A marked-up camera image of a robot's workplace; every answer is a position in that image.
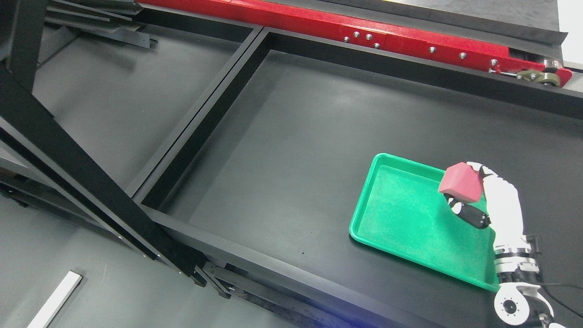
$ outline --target green tray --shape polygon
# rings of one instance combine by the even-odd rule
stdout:
[[[437,191],[445,171],[380,153],[350,223],[355,240],[489,291],[498,291],[494,231],[458,218]],[[486,210],[484,198],[473,204]]]

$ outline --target cable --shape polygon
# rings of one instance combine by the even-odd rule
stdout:
[[[567,306],[565,303],[559,301],[559,299],[557,299],[555,296],[553,296],[553,294],[549,293],[549,290],[546,288],[547,286],[562,286],[562,285],[567,285],[567,284],[545,284],[545,283],[540,283],[540,285],[543,287],[543,290],[545,291],[545,293],[551,298],[553,299],[555,302],[557,302],[559,305],[561,305],[562,307],[566,308],[567,310],[571,311],[572,313],[580,316],[581,318],[583,318],[583,313],[579,313],[576,310],[570,308],[569,306]]]
[[[541,264],[541,261],[540,261],[540,254],[541,254],[541,252],[538,251],[538,249],[539,249],[539,245],[538,245],[539,244],[539,240],[535,236],[532,236],[532,238],[528,238],[528,239],[529,239],[529,243],[531,243],[531,245],[533,246],[533,249],[537,250],[536,253],[535,253],[535,260],[538,262],[539,268],[542,268],[542,264]],[[543,280],[542,270],[540,270],[539,275],[540,275],[540,279]],[[579,289],[583,289],[583,287],[581,287],[579,285],[573,285],[573,284],[563,284],[562,282],[537,282],[537,285],[540,285],[543,288],[543,290],[545,291],[545,293],[552,300],[554,300],[555,302],[557,302],[557,304],[559,304],[560,306],[566,308],[567,310],[571,311],[572,313],[576,314],[577,316],[583,318],[583,313],[577,312],[575,309],[571,308],[567,304],[565,304],[562,301],[560,301],[558,298],[556,298],[553,294],[551,294],[549,292],[549,289],[547,288],[547,286],[563,286],[563,287],[573,287],[573,288],[579,288]]]
[[[541,285],[541,286],[573,287],[573,288],[583,289],[583,286],[573,285],[573,284],[563,284],[562,282],[537,282],[537,285]]]

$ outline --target red foam block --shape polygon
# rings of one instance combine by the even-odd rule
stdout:
[[[484,188],[478,172],[461,162],[445,170],[438,190],[442,194],[450,194],[465,203],[475,203],[480,200]]]

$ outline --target robotic hand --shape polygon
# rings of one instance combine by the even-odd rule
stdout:
[[[509,327],[565,328],[554,322],[552,307],[539,293],[540,270],[531,244],[523,235],[516,188],[484,165],[466,164],[478,172],[482,180],[488,215],[452,195],[445,197],[453,212],[466,222],[477,228],[489,224],[496,233],[494,265],[500,282],[494,298],[496,314]]]

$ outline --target white strip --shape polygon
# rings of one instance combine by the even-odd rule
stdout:
[[[569,32],[563,41],[563,64],[565,67],[583,69],[583,27],[581,12],[583,2],[576,0],[558,0],[559,26],[562,32]]]
[[[69,271],[27,328],[46,328],[83,277]]]

